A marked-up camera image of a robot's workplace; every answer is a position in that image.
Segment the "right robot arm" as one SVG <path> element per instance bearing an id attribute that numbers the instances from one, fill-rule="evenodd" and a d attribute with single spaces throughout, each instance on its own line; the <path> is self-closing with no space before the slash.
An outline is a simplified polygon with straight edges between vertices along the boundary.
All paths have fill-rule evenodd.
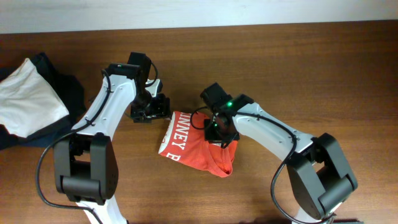
<path id="1" fill-rule="evenodd" d="M 201 99 L 211 111 L 204 122 L 205 140 L 231 146 L 247 136 L 280 159 L 270 186 L 277 209 L 292 223 L 333 223 L 335 210 L 358 188 L 358 181 L 339 142 L 330 134 L 319 137 L 288 126 L 252 98 L 235 98 L 214 83 L 205 88 Z M 289 215 L 275 197 L 276 180 L 287 169 L 293 195 L 299 205 L 296 216 Z"/>

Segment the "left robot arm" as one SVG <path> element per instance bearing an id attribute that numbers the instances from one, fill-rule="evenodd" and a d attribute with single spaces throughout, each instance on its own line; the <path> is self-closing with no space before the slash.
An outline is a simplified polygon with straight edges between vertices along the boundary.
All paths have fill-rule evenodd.
<path id="1" fill-rule="evenodd" d="M 146 54 L 133 52 L 127 63 L 112 63 L 102 70 L 103 83 L 94 102 L 53 147 L 55 187 L 91 223 L 128 222 L 116 201 L 119 170 L 112 145 L 125 111 L 135 123 L 171 117 L 162 81 L 149 79 L 153 68 Z"/>

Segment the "orange printed t-shirt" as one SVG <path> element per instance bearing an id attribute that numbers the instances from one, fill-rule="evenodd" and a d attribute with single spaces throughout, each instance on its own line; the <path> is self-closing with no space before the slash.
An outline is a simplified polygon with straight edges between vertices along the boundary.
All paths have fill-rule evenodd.
<path id="1" fill-rule="evenodd" d="M 218 177 L 228 177 L 233 172 L 234 155 L 238 142 L 227 148 L 205 140 L 205 132 L 196 127 L 204 125 L 208 116 L 174 111 L 158 154 Z"/>

